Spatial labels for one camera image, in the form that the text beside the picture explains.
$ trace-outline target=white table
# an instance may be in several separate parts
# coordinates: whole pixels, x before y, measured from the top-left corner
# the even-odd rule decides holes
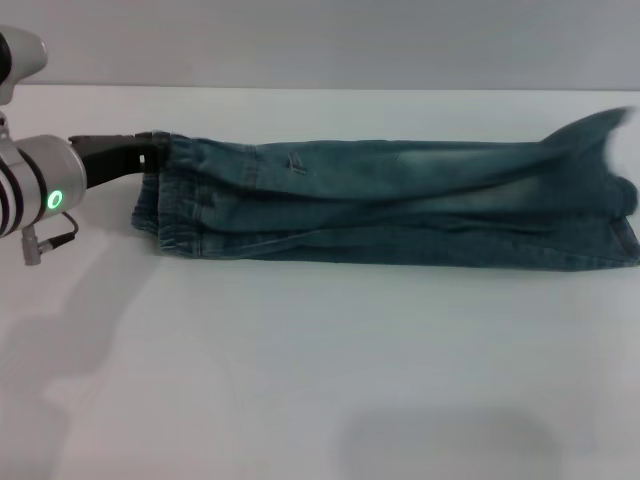
[[[634,104],[640,93],[31,86],[5,112],[16,138],[519,141]],[[635,121],[612,148],[636,182],[638,138]],[[0,240],[1,479],[639,478],[640,270],[167,258],[129,227],[139,182],[88,192],[78,238],[38,267],[18,236]]]

